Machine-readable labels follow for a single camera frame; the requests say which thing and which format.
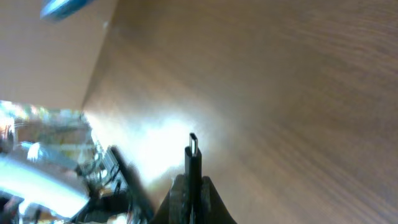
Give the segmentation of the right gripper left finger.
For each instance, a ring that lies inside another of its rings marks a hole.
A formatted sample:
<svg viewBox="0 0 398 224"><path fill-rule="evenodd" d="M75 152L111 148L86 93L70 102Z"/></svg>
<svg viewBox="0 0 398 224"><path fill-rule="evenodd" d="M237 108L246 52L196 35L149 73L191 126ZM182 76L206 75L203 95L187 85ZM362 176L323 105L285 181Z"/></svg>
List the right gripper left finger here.
<svg viewBox="0 0 398 224"><path fill-rule="evenodd" d="M183 174L174 178L170 190L149 224L189 224L187 185Z"/></svg>

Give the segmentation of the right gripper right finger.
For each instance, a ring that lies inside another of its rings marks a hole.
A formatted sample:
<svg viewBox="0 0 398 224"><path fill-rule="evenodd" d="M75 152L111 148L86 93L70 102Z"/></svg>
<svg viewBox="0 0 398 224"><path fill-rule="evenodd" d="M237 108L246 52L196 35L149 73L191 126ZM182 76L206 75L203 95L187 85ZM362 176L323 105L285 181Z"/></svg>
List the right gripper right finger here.
<svg viewBox="0 0 398 224"><path fill-rule="evenodd" d="M205 224L236 224L224 205L212 180L208 176L202 178L202 217L201 223Z"/></svg>

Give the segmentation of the blue Samsung Galaxy smartphone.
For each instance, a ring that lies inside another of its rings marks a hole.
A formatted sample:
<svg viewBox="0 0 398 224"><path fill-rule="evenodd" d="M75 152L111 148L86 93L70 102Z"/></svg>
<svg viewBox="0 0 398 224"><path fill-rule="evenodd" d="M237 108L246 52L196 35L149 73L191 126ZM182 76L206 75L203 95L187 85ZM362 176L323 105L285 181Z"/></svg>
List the blue Samsung Galaxy smartphone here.
<svg viewBox="0 0 398 224"><path fill-rule="evenodd" d="M93 0L43 0L40 18L46 21L61 21L76 13Z"/></svg>

